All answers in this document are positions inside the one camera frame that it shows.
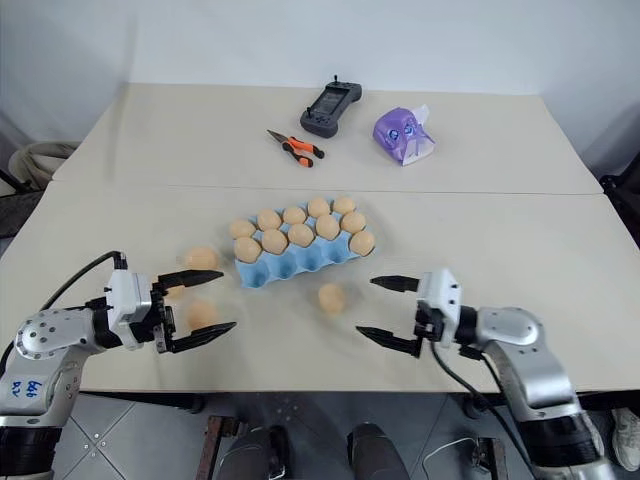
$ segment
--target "floor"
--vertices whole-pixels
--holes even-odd
[[[346,436],[364,421],[377,423],[393,440],[412,480],[488,479],[472,467],[473,443],[469,441],[429,459],[429,477],[421,465],[424,456],[439,446],[477,436],[502,439],[510,478],[530,478],[493,417],[468,419],[460,408],[459,396],[387,393],[213,394],[207,396],[207,406],[198,414],[81,395],[58,444],[55,478],[193,479],[211,414],[238,415],[252,426],[284,425],[291,438],[298,479],[352,480]],[[597,415],[594,421],[606,442],[610,418]],[[221,455],[231,442],[223,440]],[[616,474],[620,479],[640,478],[619,467]]]

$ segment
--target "gray pants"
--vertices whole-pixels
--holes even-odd
[[[409,480],[400,455],[377,425],[358,425],[349,435],[348,443],[355,480]],[[268,480],[272,455],[269,430],[252,430],[236,440],[224,456],[218,480]]]

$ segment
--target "person's leg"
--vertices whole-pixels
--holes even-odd
[[[238,438],[222,458],[218,480],[268,480],[269,430],[256,428]]]
[[[616,428],[612,446],[618,463],[627,471],[640,468],[640,406],[611,411]]]
[[[349,434],[348,444],[355,480],[409,480],[398,451],[377,425],[358,425]]]

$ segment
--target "white wall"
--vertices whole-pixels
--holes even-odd
[[[540,93],[600,173],[640,150],[639,24],[637,0],[0,0],[0,109],[75,140],[129,80]]]

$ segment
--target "sneaker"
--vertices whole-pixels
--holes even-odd
[[[600,435],[600,432],[593,424],[593,421],[591,421],[591,418],[588,414],[585,415],[585,423],[587,424],[587,428],[591,432],[591,436],[593,437],[593,444],[596,447],[598,455],[604,457],[604,442],[602,441],[602,435]]]
[[[612,446],[618,462],[628,472],[640,468],[640,418],[628,408],[611,411],[616,422]]]

